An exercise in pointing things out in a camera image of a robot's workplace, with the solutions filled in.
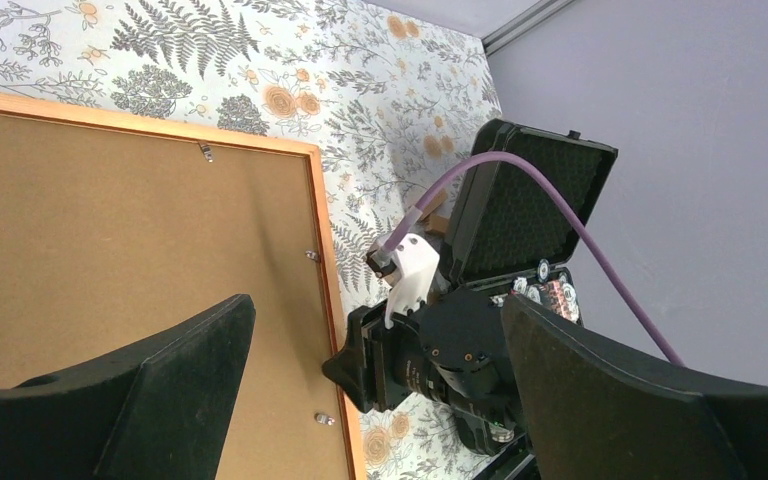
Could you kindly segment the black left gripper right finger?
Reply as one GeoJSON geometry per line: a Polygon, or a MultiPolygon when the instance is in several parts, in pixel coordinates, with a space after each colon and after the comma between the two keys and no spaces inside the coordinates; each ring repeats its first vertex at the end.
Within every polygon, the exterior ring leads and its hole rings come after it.
{"type": "Polygon", "coordinates": [[[502,325],[545,479],[768,479],[768,386],[677,366],[516,296],[502,325]]]}

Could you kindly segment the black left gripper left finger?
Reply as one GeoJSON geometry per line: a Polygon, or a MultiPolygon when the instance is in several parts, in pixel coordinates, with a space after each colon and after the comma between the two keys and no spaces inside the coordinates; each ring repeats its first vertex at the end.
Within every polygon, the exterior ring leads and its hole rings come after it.
{"type": "Polygon", "coordinates": [[[212,479],[256,310],[237,294],[92,360],[0,389],[0,479],[212,479]]]}

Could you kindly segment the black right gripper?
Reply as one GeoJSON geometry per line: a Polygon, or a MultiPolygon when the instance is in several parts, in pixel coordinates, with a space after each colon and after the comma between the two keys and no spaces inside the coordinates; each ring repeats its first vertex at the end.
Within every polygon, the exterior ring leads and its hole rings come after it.
{"type": "Polygon", "coordinates": [[[385,302],[347,316],[343,346],[322,364],[361,412],[396,409],[417,394],[454,412],[470,451],[496,455],[525,433],[501,322],[489,296],[457,288],[384,324],[385,302]]]}

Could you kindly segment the brown cardboard backing board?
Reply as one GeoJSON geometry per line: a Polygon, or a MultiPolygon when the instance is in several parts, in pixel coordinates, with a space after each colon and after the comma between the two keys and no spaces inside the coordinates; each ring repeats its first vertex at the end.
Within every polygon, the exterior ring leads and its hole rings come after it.
{"type": "Polygon", "coordinates": [[[359,426],[321,372],[341,330],[311,155],[0,114],[0,387],[256,309],[222,479],[359,479],[359,426]]]}

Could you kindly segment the orange wooden picture frame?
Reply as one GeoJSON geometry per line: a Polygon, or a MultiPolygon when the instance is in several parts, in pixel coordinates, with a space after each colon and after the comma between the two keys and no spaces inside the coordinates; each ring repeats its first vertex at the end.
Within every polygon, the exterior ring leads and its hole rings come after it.
{"type": "Polygon", "coordinates": [[[0,479],[361,479],[316,147],[0,94],[0,479]]]}

